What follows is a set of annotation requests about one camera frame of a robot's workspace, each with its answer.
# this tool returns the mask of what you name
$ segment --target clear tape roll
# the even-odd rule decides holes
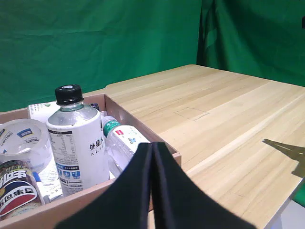
[[[52,148],[44,123],[16,119],[0,125],[0,163],[21,160],[33,172],[41,172],[50,162]]]

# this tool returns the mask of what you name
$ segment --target cardboard box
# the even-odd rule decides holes
[[[106,110],[108,115],[115,117],[123,125],[135,126],[149,141],[164,142],[157,134],[136,119],[133,115],[119,106],[105,94],[97,94],[85,97],[86,103],[98,103],[100,110]],[[0,114],[0,123],[10,120],[28,118],[26,108],[8,111]],[[168,143],[169,151],[179,165],[181,165],[181,155]],[[68,197],[56,200],[50,204],[36,208],[22,215],[12,217],[0,222],[0,228],[6,229],[33,229],[33,228],[54,228],[55,225],[65,218],[76,213],[103,193],[115,179],[108,180],[99,185],[95,185],[84,191],[75,193]]]

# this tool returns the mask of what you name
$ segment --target water bottle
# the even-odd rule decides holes
[[[108,158],[97,109],[83,103],[76,84],[56,88],[60,109],[47,121],[64,196],[109,179]]]
[[[121,125],[112,116],[102,118],[102,127],[106,137],[106,150],[121,170],[126,168],[139,143],[149,143],[134,126]]]

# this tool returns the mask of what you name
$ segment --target green backdrop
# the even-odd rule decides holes
[[[198,63],[305,86],[303,0],[203,0]]]
[[[0,111],[196,63],[201,0],[0,1]]]

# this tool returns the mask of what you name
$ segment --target canned food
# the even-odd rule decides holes
[[[44,204],[35,178],[23,161],[0,165],[0,218],[20,215]]]

